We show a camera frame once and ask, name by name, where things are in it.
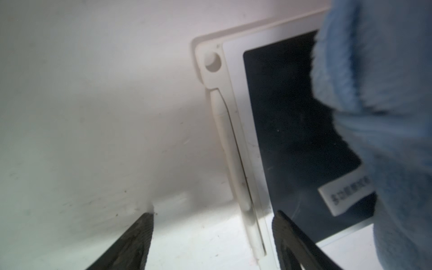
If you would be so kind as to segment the white drawing tablet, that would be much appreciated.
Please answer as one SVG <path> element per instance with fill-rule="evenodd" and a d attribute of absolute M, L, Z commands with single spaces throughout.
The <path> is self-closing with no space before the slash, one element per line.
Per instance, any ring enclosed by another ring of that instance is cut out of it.
<path fill-rule="evenodd" d="M 287 268 L 272 220 L 284 212 L 344 270 L 378 270 L 376 197 L 358 157 L 312 95 L 315 36 L 327 8 L 197 38 L 232 192 L 261 270 Z"/>

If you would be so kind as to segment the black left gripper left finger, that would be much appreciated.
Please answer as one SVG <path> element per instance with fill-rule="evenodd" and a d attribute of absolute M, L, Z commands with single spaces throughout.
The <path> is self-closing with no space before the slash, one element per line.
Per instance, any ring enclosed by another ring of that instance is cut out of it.
<path fill-rule="evenodd" d="M 154 232 L 154 213 L 144 213 L 88 270 L 143 270 Z"/>

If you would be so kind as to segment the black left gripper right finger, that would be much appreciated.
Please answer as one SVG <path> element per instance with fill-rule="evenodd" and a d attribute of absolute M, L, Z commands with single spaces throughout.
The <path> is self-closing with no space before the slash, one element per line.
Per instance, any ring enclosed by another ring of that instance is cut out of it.
<path fill-rule="evenodd" d="M 272 231 L 281 270 L 342 270 L 283 211 Z"/>

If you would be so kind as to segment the light blue cloth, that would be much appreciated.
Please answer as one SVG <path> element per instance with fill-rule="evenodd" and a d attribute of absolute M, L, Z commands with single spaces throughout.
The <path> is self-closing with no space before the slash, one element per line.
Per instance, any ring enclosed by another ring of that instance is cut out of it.
<path fill-rule="evenodd" d="M 383 269 L 431 269 L 432 3 L 332 1 L 311 77 L 375 188 Z"/>

